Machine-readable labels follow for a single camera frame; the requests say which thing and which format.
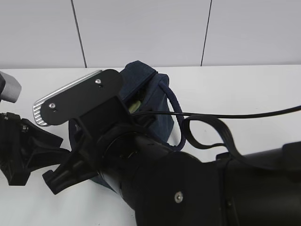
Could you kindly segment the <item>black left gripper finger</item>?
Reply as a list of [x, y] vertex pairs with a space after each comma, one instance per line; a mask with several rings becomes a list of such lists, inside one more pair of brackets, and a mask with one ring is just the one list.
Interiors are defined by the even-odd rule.
[[61, 137], [35, 126], [28, 119], [22, 119], [22, 126], [22, 160], [26, 172], [65, 160], [70, 151], [61, 148]]

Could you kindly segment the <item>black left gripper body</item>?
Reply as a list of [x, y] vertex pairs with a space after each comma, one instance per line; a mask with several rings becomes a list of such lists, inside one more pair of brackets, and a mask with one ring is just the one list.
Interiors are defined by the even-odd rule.
[[9, 186], [24, 186], [30, 176], [21, 153], [21, 132], [25, 128], [19, 115], [0, 114], [0, 170]]

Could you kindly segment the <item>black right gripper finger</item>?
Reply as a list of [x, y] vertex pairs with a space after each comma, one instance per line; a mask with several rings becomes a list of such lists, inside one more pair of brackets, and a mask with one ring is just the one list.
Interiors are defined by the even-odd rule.
[[53, 194], [89, 180], [98, 174], [98, 154], [95, 148], [72, 150], [54, 171], [49, 170], [42, 176]]

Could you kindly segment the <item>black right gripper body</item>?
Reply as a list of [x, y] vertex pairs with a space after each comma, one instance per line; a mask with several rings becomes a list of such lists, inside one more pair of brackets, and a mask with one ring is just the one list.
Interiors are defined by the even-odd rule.
[[106, 173], [123, 186], [145, 186], [154, 173], [155, 140], [137, 124], [118, 97], [112, 97], [76, 119], [70, 131], [70, 184]]

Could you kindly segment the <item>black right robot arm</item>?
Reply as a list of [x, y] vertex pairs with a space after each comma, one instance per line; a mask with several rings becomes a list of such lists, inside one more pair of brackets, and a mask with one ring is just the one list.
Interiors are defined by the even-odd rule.
[[167, 146], [148, 124], [167, 111], [130, 114], [117, 97], [41, 108], [49, 125], [75, 120], [77, 144], [55, 171], [44, 174], [54, 194], [99, 175], [134, 210], [139, 226], [298, 226], [301, 223], [301, 144], [242, 155], [223, 116], [172, 112], [194, 148], [190, 124], [215, 129], [226, 152], [211, 162]]

